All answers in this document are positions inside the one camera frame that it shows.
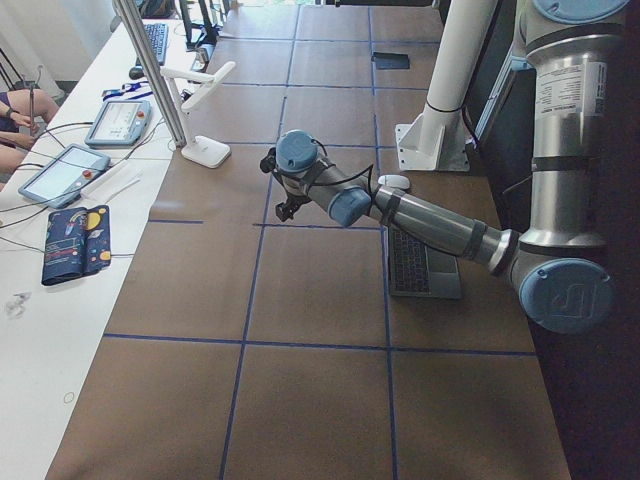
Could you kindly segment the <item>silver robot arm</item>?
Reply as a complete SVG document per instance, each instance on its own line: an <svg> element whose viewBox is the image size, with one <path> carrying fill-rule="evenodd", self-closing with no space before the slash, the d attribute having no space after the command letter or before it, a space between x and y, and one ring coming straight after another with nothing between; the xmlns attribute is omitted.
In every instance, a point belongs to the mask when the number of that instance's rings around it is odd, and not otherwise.
<svg viewBox="0 0 640 480"><path fill-rule="evenodd" d="M604 239L591 218L601 157L607 60L621 42L626 1L521 1L513 44L536 73L531 213L523 233L499 231L399 188L371 186L345 174L322 144L302 130L282 135L261 160L287 198L291 219L319 205L348 227L362 216L406 232L450 255L484 265L518 293L526 315L563 334L592 328L609 315L614 288L602 267Z"/></svg>

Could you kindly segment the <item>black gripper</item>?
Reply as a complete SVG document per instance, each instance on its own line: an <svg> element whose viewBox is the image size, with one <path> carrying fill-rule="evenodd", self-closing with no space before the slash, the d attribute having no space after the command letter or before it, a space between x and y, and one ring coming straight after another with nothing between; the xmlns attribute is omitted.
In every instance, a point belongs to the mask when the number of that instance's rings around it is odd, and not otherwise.
<svg viewBox="0 0 640 480"><path fill-rule="evenodd" d="M284 202L280 202L275 206L276 217L280 221L292 220L295 213L305 204L305 197L288 196Z"/></svg>

